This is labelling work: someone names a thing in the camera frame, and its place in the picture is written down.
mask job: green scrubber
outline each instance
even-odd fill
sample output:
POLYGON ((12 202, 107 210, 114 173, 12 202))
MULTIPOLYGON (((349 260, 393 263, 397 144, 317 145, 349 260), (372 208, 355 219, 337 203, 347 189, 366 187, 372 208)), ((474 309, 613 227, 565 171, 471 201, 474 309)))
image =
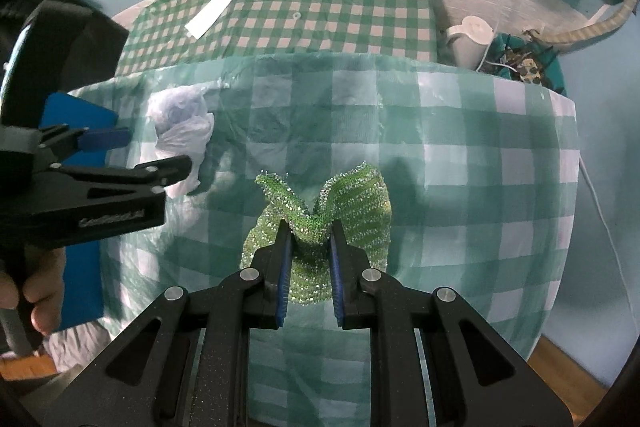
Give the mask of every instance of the green scrubber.
POLYGON ((371 266, 384 271, 390 242, 391 203, 382 174, 363 163, 327 181, 313 213, 276 174, 260 174, 255 182, 268 200, 242 249, 241 267, 254 252, 273 243, 281 219, 296 237, 289 298, 311 304, 332 297, 326 254, 331 223, 340 219, 347 242, 367 252, 371 266))

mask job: white wall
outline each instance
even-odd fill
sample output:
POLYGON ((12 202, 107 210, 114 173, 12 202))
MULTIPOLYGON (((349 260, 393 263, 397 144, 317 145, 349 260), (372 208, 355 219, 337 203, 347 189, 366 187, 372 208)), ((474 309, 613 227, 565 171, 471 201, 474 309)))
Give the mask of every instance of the white wall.
POLYGON ((544 333, 604 384, 618 375, 640 320, 640 18, 560 58, 580 153, 620 252, 635 316, 584 180, 574 233, 544 333))

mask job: plaid cloth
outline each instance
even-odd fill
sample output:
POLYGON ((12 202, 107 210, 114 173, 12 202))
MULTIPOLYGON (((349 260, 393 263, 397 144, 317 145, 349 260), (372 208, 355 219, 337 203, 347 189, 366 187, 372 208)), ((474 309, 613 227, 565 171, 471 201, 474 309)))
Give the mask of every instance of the plaid cloth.
POLYGON ((184 25, 209 0, 156 0, 136 19, 117 76, 232 55, 375 53, 436 61, 430 0, 232 0, 203 37, 184 25))
MULTIPOLYGON (((540 86, 382 55, 230 57, 116 78, 79 95, 133 130, 110 164, 153 157, 150 93, 207 83, 216 125, 201 186, 167 204, 164 227, 102 242, 106 317, 118 333, 167 286, 189 291, 238 269, 265 201, 261 169, 310 200, 363 160, 392 204, 388 272, 458 290, 528 357, 553 304, 578 177, 574 104, 540 86)), ((338 330, 330 301, 289 305, 252 331, 250 415, 272 425, 368 425, 369 336, 338 330)))

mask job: white pitcher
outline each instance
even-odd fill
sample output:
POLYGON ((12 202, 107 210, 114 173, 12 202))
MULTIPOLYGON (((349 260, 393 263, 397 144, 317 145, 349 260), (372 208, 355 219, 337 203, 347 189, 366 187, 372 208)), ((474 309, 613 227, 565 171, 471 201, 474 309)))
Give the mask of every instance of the white pitcher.
POLYGON ((493 38, 491 26, 475 15, 465 17, 462 24, 447 30, 447 44, 453 51, 456 65, 467 70, 475 70, 480 65, 484 50, 493 38))

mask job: metal screw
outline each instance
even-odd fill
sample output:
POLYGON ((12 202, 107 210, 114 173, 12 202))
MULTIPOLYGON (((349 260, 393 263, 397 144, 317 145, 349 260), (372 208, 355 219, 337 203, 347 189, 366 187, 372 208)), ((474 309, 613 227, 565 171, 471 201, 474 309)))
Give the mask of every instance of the metal screw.
POLYGON ((451 302, 456 299, 456 293, 451 288, 440 288, 436 295, 443 302, 451 302))
POLYGON ((375 268, 367 268, 366 270, 362 271, 362 278, 369 282, 379 281, 381 277, 382 273, 380 273, 379 270, 376 270, 375 268))
POLYGON ((180 286, 171 286, 164 291, 164 298, 168 301, 177 301, 184 295, 184 290, 180 286))
POLYGON ((240 279, 243 281, 255 281, 260 277, 260 272, 255 268, 245 268, 240 272, 240 279))

